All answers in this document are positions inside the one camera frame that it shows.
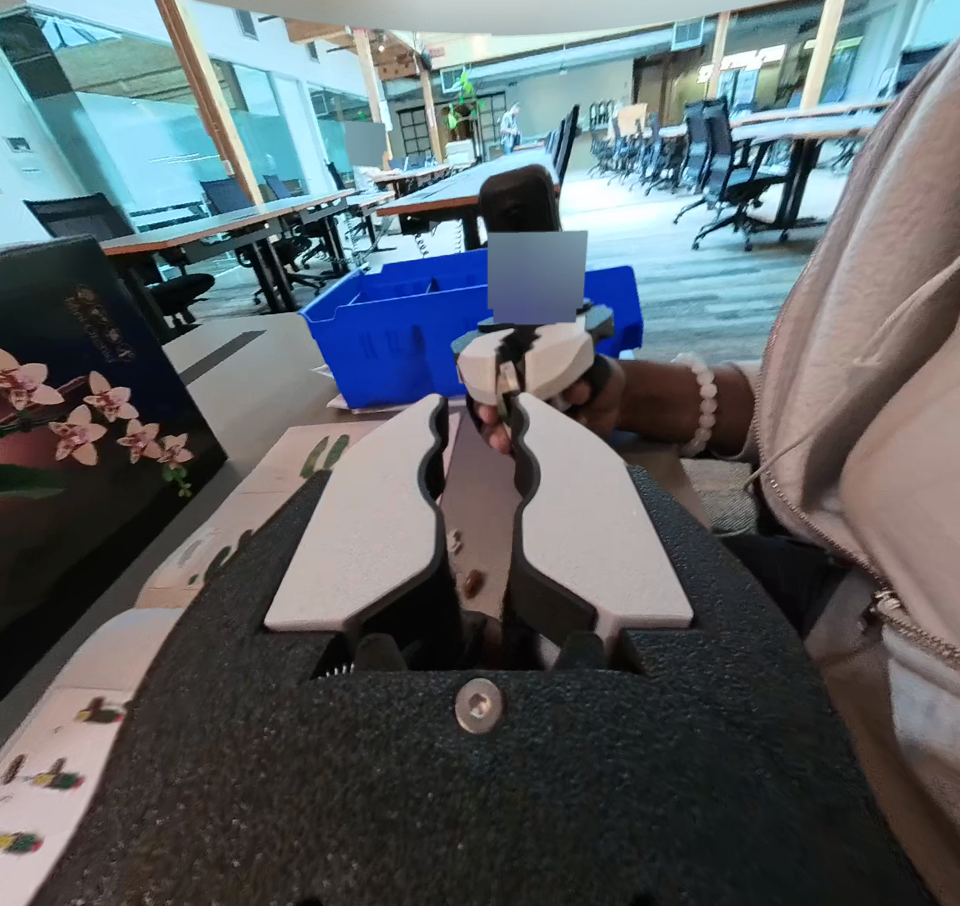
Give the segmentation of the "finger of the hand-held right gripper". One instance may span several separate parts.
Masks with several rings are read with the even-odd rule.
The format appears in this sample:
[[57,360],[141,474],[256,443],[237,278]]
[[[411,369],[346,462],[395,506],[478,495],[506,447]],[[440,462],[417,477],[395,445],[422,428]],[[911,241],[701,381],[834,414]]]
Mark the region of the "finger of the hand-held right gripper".
[[513,359],[513,331],[470,331],[456,340],[457,372],[471,399],[498,406],[504,396],[520,393],[520,374]]
[[553,405],[569,405],[562,396],[594,365],[594,337],[585,324],[519,325],[523,351],[520,391]]

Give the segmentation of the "black office chair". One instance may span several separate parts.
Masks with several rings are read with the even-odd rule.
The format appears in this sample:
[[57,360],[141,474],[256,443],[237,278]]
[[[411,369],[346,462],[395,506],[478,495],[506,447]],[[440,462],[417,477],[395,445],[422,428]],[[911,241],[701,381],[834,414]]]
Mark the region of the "black office chair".
[[[48,201],[26,200],[23,204],[56,239],[89,236],[103,242],[135,232],[126,214],[103,193]],[[163,317],[171,319],[175,329],[191,327],[196,323],[191,306],[213,287],[214,276],[186,273],[186,262],[177,251],[163,252],[161,256],[174,266],[174,276],[170,279],[162,276],[151,252],[116,254],[108,259],[147,320]]]
[[726,100],[702,99],[684,106],[687,149],[684,171],[690,172],[699,198],[684,206],[674,218],[674,225],[692,209],[705,205],[715,212],[714,218],[694,236],[691,248],[699,250],[707,235],[732,228],[743,236],[743,250],[751,252],[752,237],[757,231],[771,227],[765,220],[750,214],[762,205],[765,192],[788,184],[788,169],[766,165],[766,146],[745,165],[738,165],[737,148],[730,125]]

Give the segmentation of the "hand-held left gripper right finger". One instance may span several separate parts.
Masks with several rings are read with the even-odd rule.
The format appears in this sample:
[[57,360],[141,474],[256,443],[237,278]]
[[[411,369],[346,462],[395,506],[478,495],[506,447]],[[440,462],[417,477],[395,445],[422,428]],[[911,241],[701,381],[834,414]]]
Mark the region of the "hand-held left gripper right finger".
[[512,404],[510,605],[538,636],[683,630],[694,612],[628,465],[530,394]]

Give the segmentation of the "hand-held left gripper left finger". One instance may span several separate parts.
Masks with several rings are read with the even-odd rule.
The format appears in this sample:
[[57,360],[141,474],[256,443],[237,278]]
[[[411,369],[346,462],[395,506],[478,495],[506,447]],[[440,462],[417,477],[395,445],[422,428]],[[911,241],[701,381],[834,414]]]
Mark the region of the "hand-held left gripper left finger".
[[266,612],[273,633],[357,633],[448,569],[438,501],[449,402],[430,394],[381,423],[333,469]]

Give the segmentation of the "person's right hand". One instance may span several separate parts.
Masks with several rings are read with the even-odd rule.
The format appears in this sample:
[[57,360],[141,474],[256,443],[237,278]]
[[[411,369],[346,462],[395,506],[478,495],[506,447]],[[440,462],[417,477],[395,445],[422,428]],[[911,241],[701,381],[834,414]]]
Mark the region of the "person's right hand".
[[608,371],[602,390],[582,378],[561,394],[570,419],[604,439],[616,431],[663,443],[690,437],[690,413],[683,410],[687,371],[642,360],[599,359]]

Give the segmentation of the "black orchid print set box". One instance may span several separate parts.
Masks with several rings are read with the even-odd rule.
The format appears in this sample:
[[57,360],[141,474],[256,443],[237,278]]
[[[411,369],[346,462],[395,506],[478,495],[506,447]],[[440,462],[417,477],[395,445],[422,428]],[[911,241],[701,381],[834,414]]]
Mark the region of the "black orchid print set box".
[[100,245],[2,248],[6,696],[227,461]]

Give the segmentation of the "person's right forearm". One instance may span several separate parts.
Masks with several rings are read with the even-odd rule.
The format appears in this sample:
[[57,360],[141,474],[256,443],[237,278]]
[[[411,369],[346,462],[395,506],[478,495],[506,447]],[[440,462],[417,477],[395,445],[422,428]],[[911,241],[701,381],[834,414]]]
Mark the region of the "person's right forearm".
[[678,448],[678,455],[753,461],[757,456],[753,422],[760,363],[736,360],[709,366],[692,353],[679,355],[674,363],[689,369],[698,393],[694,432]]

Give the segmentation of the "blue plastic bin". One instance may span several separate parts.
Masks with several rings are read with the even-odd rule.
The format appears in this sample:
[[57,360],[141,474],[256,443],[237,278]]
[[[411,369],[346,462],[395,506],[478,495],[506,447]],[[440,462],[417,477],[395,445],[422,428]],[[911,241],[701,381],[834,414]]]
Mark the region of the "blue plastic bin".
[[[374,275],[354,271],[300,312],[350,406],[467,393],[451,343],[491,315],[487,256],[461,252],[388,263]],[[598,352],[618,359],[642,345],[635,272],[628,265],[585,270],[585,295],[615,320]]]

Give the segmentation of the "open instruction booklet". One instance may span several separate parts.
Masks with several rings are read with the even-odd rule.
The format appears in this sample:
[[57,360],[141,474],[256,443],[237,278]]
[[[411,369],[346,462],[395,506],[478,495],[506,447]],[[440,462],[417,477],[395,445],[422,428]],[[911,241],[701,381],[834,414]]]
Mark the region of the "open instruction booklet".
[[446,533],[438,578],[358,626],[264,624],[390,425],[349,425],[312,478],[322,429],[288,430],[66,660],[2,752],[2,904],[466,902]]

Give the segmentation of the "green hanging plant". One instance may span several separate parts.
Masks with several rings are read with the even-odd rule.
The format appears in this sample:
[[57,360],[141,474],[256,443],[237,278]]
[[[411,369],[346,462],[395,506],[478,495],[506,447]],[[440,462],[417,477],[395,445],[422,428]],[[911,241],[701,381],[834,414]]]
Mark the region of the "green hanging plant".
[[463,65],[457,75],[454,75],[452,69],[447,69],[440,73],[440,79],[442,91],[450,93],[452,97],[442,114],[450,139],[472,140],[475,135],[479,107],[471,68]]

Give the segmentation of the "white paper sheet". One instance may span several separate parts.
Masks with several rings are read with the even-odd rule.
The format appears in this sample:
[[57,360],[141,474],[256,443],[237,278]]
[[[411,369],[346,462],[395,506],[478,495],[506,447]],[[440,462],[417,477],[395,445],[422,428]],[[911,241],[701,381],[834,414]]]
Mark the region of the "white paper sheet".
[[[321,377],[322,379],[328,381],[329,384],[332,385],[332,387],[333,387],[335,390],[337,390],[337,391],[339,390],[339,388],[338,388],[338,386],[337,386],[337,383],[336,383],[336,380],[335,380],[335,378],[334,378],[334,376],[333,376],[333,373],[330,371],[329,365],[327,365],[327,364],[322,364],[322,365],[314,368],[314,369],[312,370],[312,372],[314,372],[316,375],[318,375],[318,376]],[[336,393],[336,395],[333,396],[333,397],[330,399],[330,401],[327,403],[327,408],[329,408],[329,409],[335,409],[335,410],[341,410],[341,411],[349,411],[350,413],[352,413],[352,414],[355,415],[355,416],[367,415],[367,414],[375,414],[375,413],[395,413],[395,412],[397,412],[398,410],[403,409],[404,406],[405,406],[405,404],[400,404],[400,405],[397,405],[397,404],[387,404],[387,405],[380,404],[380,405],[368,405],[368,406],[363,406],[363,407],[354,407],[354,406],[350,406],[350,405],[349,405],[349,403],[347,402],[347,400],[344,398],[344,395],[343,395],[341,392],[339,392],[339,391],[338,391],[338,392]]]

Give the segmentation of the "grey desk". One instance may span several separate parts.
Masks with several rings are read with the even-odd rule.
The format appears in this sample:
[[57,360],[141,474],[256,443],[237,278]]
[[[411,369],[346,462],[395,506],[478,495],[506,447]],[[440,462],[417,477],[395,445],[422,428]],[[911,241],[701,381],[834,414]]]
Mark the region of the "grey desk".
[[[230,338],[266,333],[187,386],[228,457],[190,504],[2,697],[2,742],[15,734],[66,662],[103,624],[129,609],[184,608],[204,588],[213,561],[230,560],[241,535],[257,531],[305,481],[307,441],[342,434],[353,442],[391,413],[355,416],[328,408],[338,392],[312,370],[321,354],[297,315],[210,321],[164,348],[178,373]],[[450,564],[460,587],[471,569],[486,583],[469,610],[494,616],[506,587],[512,517],[519,502],[513,465],[481,442],[470,417],[445,455],[440,508],[447,531],[459,529],[462,549]]]

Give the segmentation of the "wooden-edged background desk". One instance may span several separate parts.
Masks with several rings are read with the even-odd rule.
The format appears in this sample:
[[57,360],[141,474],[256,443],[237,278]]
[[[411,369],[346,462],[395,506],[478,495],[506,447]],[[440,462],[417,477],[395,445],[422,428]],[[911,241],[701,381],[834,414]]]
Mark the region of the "wooden-edged background desk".
[[795,229],[822,226],[825,221],[803,217],[800,210],[810,174],[825,143],[837,140],[860,141],[880,121],[882,111],[894,98],[866,104],[833,104],[823,108],[795,110],[779,119],[738,121],[732,127],[732,141],[760,148],[781,141],[791,144],[786,182],[772,219],[759,218],[759,231],[777,231],[782,237]]
[[294,227],[305,227],[346,211],[348,200],[356,196],[356,190],[345,189],[275,200],[178,226],[100,241],[100,246],[127,269],[152,254],[173,252],[186,263],[197,264],[224,252],[251,248],[252,267],[270,312],[290,313],[297,310],[291,283],[270,240],[290,234]]
[[401,232],[405,235],[420,232],[416,226],[419,222],[424,222],[424,230],[429,230],[430,224],[458,221],[462,225],[464,248],[473,251],[481,247],[478,220],[481,216],[479,194],[483,184],[490,177],[529,166],[546,170],[558,196],[562,179],[551,156],[543,149],[527,149],[478,163],[393,200],[379,207],[376,213],[381,218],[399,217]]

